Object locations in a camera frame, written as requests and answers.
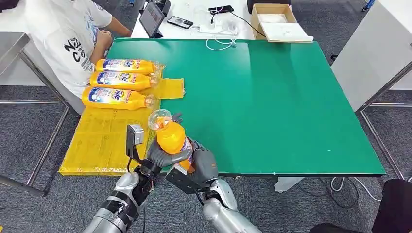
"white cloth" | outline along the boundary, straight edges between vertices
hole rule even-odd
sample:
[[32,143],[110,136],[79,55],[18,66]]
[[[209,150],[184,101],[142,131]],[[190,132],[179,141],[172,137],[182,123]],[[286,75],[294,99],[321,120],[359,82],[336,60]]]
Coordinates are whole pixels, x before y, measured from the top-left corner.
[[28,0],[30,37],[61,83],[81,97],[95,65],[90,56],[99,28],[112,15],[91,0]]

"green table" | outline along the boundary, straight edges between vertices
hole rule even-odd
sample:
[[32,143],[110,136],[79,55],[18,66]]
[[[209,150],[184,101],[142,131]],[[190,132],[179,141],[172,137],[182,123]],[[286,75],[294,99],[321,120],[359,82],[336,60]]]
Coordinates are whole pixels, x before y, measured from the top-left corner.
[[317,42],[211,51],[204,40],[121,38],[108,58],[159,61],[164,77],[185,79],[183,99],[161,107],[183,113],[221,174],[385,174]]

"plastic bottle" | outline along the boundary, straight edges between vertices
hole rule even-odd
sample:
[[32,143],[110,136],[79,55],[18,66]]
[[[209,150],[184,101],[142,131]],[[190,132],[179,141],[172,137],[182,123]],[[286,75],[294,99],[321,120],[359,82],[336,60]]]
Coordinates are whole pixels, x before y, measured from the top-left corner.
[[158,62],[126,59],[100,59],[96,64],[96,71],[116,71],[140,74],[150,74],[162,70],[164,65]]
[[136,91],[111,89],[103,87],[87,87],[82,94],[82,102],[95,108],[116,108],[135,110],[151,108],[155,103],[154,95],[142,95]]
[[[157,142],[168,154],[177,154],[187,149],[193,149],[190,141],[185,135],[185,129],[181,125],[172,121],[171,113],[166,109],[159,109],[150,114],[148,125],[157,133]],[[179,164],[188,172],[194,172],[192,166],[193,157],[180,162]]]
[[91,75],[90,85],[106,88],[141,91],[146,88],[156,87],[159,83],[160,75],[160,71],[157,71],[150,75],[101,71],[94,72]]

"open box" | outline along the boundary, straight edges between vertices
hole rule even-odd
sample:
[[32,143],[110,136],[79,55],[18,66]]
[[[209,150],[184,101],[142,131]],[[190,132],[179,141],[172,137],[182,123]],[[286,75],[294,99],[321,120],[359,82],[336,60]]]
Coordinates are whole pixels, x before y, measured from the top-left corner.
[[267,39],[269,42],[312,42],[313,36],[308,36],[297,23],[288,4],[253,5],[251,24],[255,30],[255,39]]

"tablet screen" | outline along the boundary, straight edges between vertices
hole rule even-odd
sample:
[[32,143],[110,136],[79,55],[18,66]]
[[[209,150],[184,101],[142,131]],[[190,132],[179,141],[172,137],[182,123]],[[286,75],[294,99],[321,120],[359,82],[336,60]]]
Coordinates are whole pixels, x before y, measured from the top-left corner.
[[165,15],[154,2],[149,2],[144,9],[140,22],[150,38],[153,38],[159,29]]

